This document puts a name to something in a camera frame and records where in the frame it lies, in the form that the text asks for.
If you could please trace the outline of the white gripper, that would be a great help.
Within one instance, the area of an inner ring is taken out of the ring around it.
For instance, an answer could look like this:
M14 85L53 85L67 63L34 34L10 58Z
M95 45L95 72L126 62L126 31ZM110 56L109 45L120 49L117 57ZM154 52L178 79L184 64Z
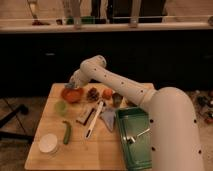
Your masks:
M83 87L88 83L88 79L87 76L81 70L76 70L71 76L69 83L75 83L77 88Z

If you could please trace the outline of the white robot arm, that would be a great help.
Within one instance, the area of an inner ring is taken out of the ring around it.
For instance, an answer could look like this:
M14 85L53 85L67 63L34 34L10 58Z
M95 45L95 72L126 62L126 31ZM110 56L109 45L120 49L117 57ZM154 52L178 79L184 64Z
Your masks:
M105 69L97 55L81 62L69 82L83 87L96 80L149 114L153 171L205 171L195 109L189 96L175 87L146 88Z

